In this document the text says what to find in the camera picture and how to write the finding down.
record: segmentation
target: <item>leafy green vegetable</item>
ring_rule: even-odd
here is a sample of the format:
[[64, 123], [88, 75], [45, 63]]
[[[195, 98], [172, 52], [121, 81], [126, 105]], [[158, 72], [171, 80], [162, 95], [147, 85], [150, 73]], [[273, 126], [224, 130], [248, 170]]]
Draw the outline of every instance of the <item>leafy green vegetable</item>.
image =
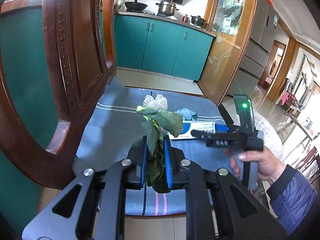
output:
[[182, 116], [178, 113], [142, 106], [137, 106], [137, 113], [142, 114], [146, 119], [141, 125], [147, 135], [149, 150], [146, 168], [147, 185], [152, 186], [158, 193], [168, 193], [170, 189], [165, 175], [163, 146], [166, 134], [163, 129], [178, 137], [182, 132]]

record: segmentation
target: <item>black pot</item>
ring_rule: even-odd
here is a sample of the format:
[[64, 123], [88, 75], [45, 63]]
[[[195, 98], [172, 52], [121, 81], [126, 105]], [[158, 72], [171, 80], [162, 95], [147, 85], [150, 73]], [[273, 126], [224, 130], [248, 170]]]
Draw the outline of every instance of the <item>black pot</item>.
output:
[[191, 23], [203, 27], [206, 20], [202, 19], [199, 15], [198, 16], [191, 16]]
[[137, 2], [137, 0], [134, 0], [134, 2], [125, 2], [124, 4], [129, 10], [135, 10], [135, 11], [142, 11], [148, 7], [148, 5]]

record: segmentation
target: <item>silver screw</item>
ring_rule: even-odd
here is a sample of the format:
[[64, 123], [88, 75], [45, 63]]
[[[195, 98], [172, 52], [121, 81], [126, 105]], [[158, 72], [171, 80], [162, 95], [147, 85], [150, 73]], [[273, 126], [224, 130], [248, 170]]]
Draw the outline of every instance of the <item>silver screw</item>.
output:
[[129, 159], [124, 159], [124, 160], [121, 161], [121, 164], [123, 166], [129, 166], [131, 163], [132, 163], [132, 161], [129, 160]]
[[219, 169], [218, 172], [221, 176], [226, 176], [229, 173], [229, 171], [225, 168]]
[[83, 171], [83, 174], [84, 174], [85, 176], [91, 176], [91, 175], [94, 174], [94, 170], [91, 169], [91, 168], [87, 168], [87, 169], [85, 169], [85, 170]]
[[191, 164], [191, 161], [188, 159], [183, 159], [180, 163], [182, 166], [189, 166]]

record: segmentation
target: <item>black sleeve cuff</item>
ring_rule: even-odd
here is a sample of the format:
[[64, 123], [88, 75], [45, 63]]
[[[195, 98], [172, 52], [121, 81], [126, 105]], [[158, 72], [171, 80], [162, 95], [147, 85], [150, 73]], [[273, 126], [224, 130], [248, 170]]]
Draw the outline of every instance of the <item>black sleeve cuff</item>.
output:
[[296, 170], [294, 168], [292, 168], [290, 165], [286, 166], [279, 179], [277, 179], [277, 181], [267, 190], [267, 194], [269, 195], [271, 200], [279, 197], [279, 195], [287, 187], [295, 173]]

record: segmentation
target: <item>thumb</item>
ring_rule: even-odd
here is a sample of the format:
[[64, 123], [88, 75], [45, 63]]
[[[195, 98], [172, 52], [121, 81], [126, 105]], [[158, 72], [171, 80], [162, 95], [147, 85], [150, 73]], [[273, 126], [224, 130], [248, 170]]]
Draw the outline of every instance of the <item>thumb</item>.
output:
[[262, 160], [263, 155], [258, 151], [247, 151], [238, 154], [238, 158], [243, 162], [258, 162]]

